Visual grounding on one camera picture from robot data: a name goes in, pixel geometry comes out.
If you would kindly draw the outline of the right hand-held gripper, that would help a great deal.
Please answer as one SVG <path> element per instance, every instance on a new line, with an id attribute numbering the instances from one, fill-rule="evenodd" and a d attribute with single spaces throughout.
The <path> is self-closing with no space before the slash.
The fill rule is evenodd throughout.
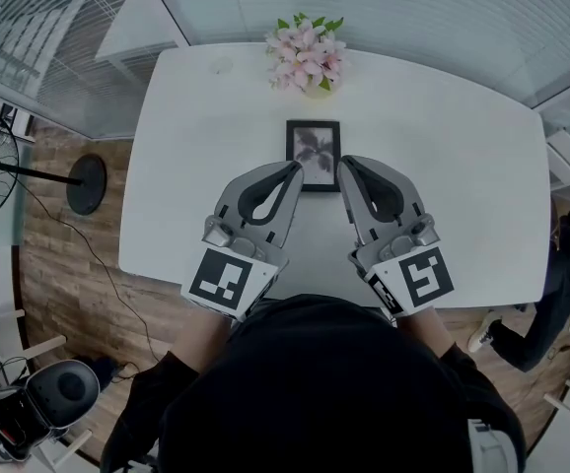
<path id="1" fill-rule="evenodd" d="M 362 246 L 348 259 L 392 317 L 406 317 L 434 305 L 454 284 L 441 251 L 434 218 L 424 214 L 396 236 L 414 185 L 384 163 L 347 155 L 338 164 L 338 183 L 349 223 Z"/>

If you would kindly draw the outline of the person's black shirt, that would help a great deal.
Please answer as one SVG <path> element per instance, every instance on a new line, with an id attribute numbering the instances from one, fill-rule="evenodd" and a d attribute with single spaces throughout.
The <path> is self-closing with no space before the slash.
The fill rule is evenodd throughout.
<path id="1" fill-rule="evenodd" d="M 334 297 L 268 300 L 197 373 L 169 352 L 137 374 L 101 473 L 151 450 L 159 473 L 388 466 L 473 473 L 467 421 L 522 425 L 457 345 L 437 357 L 381 313 Z"/>

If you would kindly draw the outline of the black standing fan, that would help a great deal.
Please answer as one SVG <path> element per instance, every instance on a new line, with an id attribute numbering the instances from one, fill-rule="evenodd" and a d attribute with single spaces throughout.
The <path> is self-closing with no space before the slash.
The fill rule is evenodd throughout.
<path id="1" fill-rule="evenodd" d="M 16 137 L 0 118 L 0 209 L 22 177 L 64 184 L 68 205 L 78 215 L 90 215 L 101 205 L 107 191 L 107 167 L 101 157 L 95 154 L 80 157 L 66 176 L 25 168 L 20 157 Z"/>

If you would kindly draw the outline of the grey round-shelled device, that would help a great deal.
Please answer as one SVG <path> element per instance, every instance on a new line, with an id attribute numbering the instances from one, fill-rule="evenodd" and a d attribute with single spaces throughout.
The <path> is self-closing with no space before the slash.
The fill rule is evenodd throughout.
<path id="1" fill-rule="evenodd" d="M 23 462 L 48 439 L 57 439 L 96 404 L 101 386 L 78 360 L 45 367 L 0 386 L 0 463 Z"/>

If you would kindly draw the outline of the black picture frame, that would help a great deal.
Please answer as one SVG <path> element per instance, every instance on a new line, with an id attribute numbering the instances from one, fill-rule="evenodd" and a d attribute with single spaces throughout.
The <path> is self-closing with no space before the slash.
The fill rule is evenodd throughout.
<path id="1" fill-rule="evenodd" d="M 301 165 L 304 172 L 304 192 L 339 192 L 336 174 L 341 159 L 339 122 L 288 120 L 286 159 Z"/>

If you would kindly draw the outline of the person's left forearm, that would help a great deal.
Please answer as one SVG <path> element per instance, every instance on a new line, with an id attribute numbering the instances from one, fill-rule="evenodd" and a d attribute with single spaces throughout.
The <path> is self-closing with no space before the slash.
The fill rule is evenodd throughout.
<path id="1" fill-rule="evenodd" d="M 170 353 L 197 373 L 204 372 L 220 356 L 230 336 L 229 317 L 201 306 L 189 313 Z"/>

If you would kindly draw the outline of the black bag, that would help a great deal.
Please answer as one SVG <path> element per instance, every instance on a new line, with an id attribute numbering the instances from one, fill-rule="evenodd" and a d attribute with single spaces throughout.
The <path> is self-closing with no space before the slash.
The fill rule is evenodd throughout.
<path id="1" fill-rule="evenodd" d="M 76 356 L 76 361 L 82 362 L 93 370 L 100 385 L 108 385 L 123 370 L 124 365 L 109 356 L 90 358 L 88 356 Z"/>

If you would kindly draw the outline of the pink flower bouquet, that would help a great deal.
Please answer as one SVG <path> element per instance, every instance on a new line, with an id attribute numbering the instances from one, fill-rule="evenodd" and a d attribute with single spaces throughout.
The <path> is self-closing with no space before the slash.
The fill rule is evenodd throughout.
<path id="1" fill-rule="evenodd" d="M 344 20 L 312 19 L 300 12 L 288 22 L 279 18 L 265 36 L 272 60 L 270 87 L 296 90 L 309 98 L 325 98 L 343 81 L 346 43 L 335 35 Z"/>

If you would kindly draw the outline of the glass partition with blinds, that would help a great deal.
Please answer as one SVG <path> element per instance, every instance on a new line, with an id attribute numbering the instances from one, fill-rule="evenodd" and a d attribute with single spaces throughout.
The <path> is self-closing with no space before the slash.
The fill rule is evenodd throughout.
<path id="1" fill-rule="evenodd" d="M 0 0 L 0 98 L 90 139 L 130 137 L 149 84 L 95 56 L 187 44 L 162 0 Z"/>

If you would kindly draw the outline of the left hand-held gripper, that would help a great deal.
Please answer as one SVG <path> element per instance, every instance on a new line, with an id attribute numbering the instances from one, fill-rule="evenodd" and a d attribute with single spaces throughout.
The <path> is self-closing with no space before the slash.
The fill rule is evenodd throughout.
<path id="1" fill-rule="evenodd" d="M 233 179 L 215 214 L 233 227 L 260 227 L 262 236 L 243 236 L 216 216 L 205 221 L 196 255 L 187 266 L 180 295 L 238 322 L 245 321 L 289 263 L 281 249 L 289 233 L 304 172 L 295 161 L 271 163 Z M 277 189 L 268 212 L 254 211 Z"/>

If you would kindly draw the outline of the person's right forearm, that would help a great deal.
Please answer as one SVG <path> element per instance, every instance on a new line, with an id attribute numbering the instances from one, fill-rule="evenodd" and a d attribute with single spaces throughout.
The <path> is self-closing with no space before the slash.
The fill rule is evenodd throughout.
<path id="1" fill-rule="evenodd" d="M 397 328 L 426 345 L 437 357 L 443 357 L 456 345 L 443 319 L 433 307 L 396 320 Z"/>

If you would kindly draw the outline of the grey body-worn pack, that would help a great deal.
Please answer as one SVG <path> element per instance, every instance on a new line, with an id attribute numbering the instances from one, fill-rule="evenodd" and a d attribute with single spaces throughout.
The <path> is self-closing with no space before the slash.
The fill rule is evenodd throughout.
<path id="1" fill-rule="evenodd" d="M 517 454 L 508 435 L 480 420 L 467 421 L 473 473 L 519 473 Z"/>

